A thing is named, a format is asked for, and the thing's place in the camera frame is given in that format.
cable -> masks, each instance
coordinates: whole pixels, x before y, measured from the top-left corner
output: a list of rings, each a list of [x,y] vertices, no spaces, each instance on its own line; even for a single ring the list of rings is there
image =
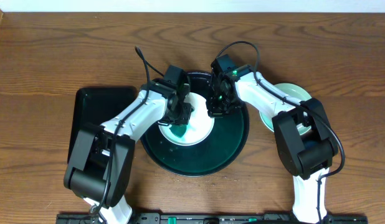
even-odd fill
[[[141,51],[140,51],[140,53],[137,51],[137,49],[135,48],[135,50],[136,50],[136,53],[137,53],[137,55],[144,61],[144,56],[142,55],[142,54],[140,54],[141,53]],[[158,69],[156,69],[154,66],[152,66],[150,63],[148,63],[147,61],[145,61],[146,63],[147,63],[147,65],[150,67],[150,68],[152,68],[152,70],[154,70],[156,73],[158,73],[158,74],[160,74],[162,77],[164,77],[164,75],[163,75],[163,73],[162,72],[160,72],[160,71],[158,71]]]
[[[256,71],[257,71],[257,67],[259,66],[259,50],[258,48],[253,44],[253,43],[250,43],[248,41],[244,41],[244,40],[240,40],[240,41],[236,41],[236,42],[233,42],[227,46],[225,46],[218,54],[216,57],[219,57],[226,49],[228,49],[230,46],[233,46],[234,44],[248,44],[248,45],[251,45],[255,50],[256,50],[256,62],[255,62],[255,67],[254,67],[254,78],[255,78],[255,81],[257,82],[258,85],[260,85],[263,89],[265,89],[266,91],[268,91],[269,93],[271,93],[273,96],[275,96],[276,98],[278,98],[279,100],[282,100],[284,103],[288,103],[289,105],[292,105],[300,110],[302,110],[303,112],[306,112],[308,115],[312,116],[313,119],[319,121],[329,132],[330,134],[332,135],[332,137],[335,139],[337,145],[338,145],[338,148],[340,150],[340,153],[341,153],[341,164],[340,166],[334,170],[333,172],[330,172],[330,173],[327,173],[327,174],[324,174],[324,175],[320,175],[318,177],[318,190],[317,190],[317,213],[318,213],[318,219],[319,219],[319,223],[321,224],[322,223],[322,218],[321,218],[321,213],[320,213],[320,187],[321,187],[321,180],[322,178],[324,177],[330,177],[332,175],[335,175],[337,173],[339,173],[343,166],[345,165],[345,150],[343,149],[343,146],[342,146],[342,143],[340,141],[340,139],[338,138],[338,136],[335,134],[335,132],[332,130],[332,128],[330,127],[330,125],[328,125],[324,119],[318,115],[316,112],[314,111],[310,111],[294,102],[291,102],[289,100],[287,100],[285,97],[281,97],[279,96],[278,94],[274,93],[272,90],[270,90],[269,88],[267,88],[267,86],[265,86],[261,81],[260,79],[257,78],[256,76]]]
[[[107,181],[105,182],[103,197],[102,197],[102,199],[98,205],[93,205],[90,207],[90,210],[89,210],[90,216],[98,215],[100,212],[100,209],[103,207],[105,201],[107,201],[107,197],[108,197],[108,193],[109,193],[109,189],[110,189],[110,179],[111,179],[111,172],[112,172],[113,154],[114,154],[115,149],[116,149],[116,139],[117,139],[119,130],[122,127],[123,123],[125,123],[125,121],[130,117],[130,115],[132,115],[138,108],[140,108],[141,106],[143,106],[145,104],[145,102],[147,101],[148,95],[150,93],[150,84],[151,83],[150,83],[150,72],[148,71],[148,67],[147,67],[148,63],[145,60],[143,53],[141,53],[140,48],[135,46],[135,50],[136,50],[137,54],[140,56],[140,58],[143,60],[144,67],[145,67],[145,72],[146,72],[146,76],[147,76],[146,95],[145,95],[144,99],[135,108],[133,108],[126,116],[124,116],[119,121],[118,125],[115,128],[115,132],[113,133],[112,142],[111,142],[110,158],[108,160]]]

black rim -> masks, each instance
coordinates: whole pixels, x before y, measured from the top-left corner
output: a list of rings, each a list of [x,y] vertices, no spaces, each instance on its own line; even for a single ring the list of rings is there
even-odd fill
[[[205,79],[206,81],[209,81],[209,79],[211,78],[211,74],[207,73],[207,72],[188,72],[188,75],[192,79],[199,78],[199,79]],[[228,158],[228,160],[223,162],[221,165],[219,165],[215,169],[211,169],[211,170],[208,170],[205,172],[184,172],[181,170],[173,169],[172,167],[166,165],[165,163],[160,161],[158,158],[156,158],[156,156],[152,153],[150,147],[148,146],[146,134],[144,134],[143,137],[141,138],[141,143],[143,144],[143,147],[144,147],[145,151],[147,152],[147,154],[150,156],[150,158],[152,160],[154,160],[155,163],[157,163],[157,165],[159,165],[160,167],[162,167],[163,169],[165,169],[169,172],[172,172],[172,173],[177,174],[177,175],[186,176],[186,177],[201,177],[204,175],[214,174],[214,173],[219,172],[220,170],[226,168],[228,165],[230,165],[237,158],[237,156],[240,154],[240,152],[242,151],[242,148],[245,146],[245,143],[247,142],[248,130],[249,130],[249,115],[248,115],[248,110],[247,110],[246,105],[244,105],[241,108],[241,112],[242,112],[242,117],[243,117],[242,119],[244,121],[244,131],[242,133],[242,138],[241,138],[240,144],[239,144],[237,150],[233,153],[233,155],[231,155],[230,158]]]

green bowl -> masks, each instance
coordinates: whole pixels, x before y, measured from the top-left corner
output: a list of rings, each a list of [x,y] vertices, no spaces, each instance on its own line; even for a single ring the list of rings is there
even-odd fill
[[[278,89],[280,89],[284,93],[286,93],[290,96],[296,97],[298,99],[301,99],[301,100],[309,100],[311,98],[310,94],[306,90],[304,90],[300,86],[297,86],[297,85],[294,85],[291,83],[279,83],[279,84],[276,84],[274,86],[276,86]],[[265,126],[269,130],[274,132],[273,121],[271,119],[269,119],[268,117],[266,117],[262,113],[259,113],[259,115],[260,115],[260,119],[262,119]],[[305,134],[309,130],[310,130],[310,127],[304,127],[302,125],[298,126],[298,132],[300,135]]]

white wall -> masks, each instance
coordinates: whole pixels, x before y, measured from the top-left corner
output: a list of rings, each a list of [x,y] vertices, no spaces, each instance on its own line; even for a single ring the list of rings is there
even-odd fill
[[[4,12],[385,12],[385,0],[0,0]]]

wood grain surface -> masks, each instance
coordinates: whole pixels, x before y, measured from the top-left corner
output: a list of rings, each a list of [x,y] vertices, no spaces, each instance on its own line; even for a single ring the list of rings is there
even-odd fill
[[[346,151],[327,180],[331,213],[385,223],[385,14],[7,13],[0,29],[0,223],[54,223],[88,205],[63,186],[76,91],[145,82],[139,45],[159,70],[209,70],[226,44],[261,51],[272,83],[296,83],[325,106]],[[248,46],[228,51],[254,63]],[[273,134],[249,106],[250,133],[220,172],[166,172],[136,145],[126,191],[135,208],[162,212],[289,211],[293,182]],[[336,156],[335,169],[340,157]]]

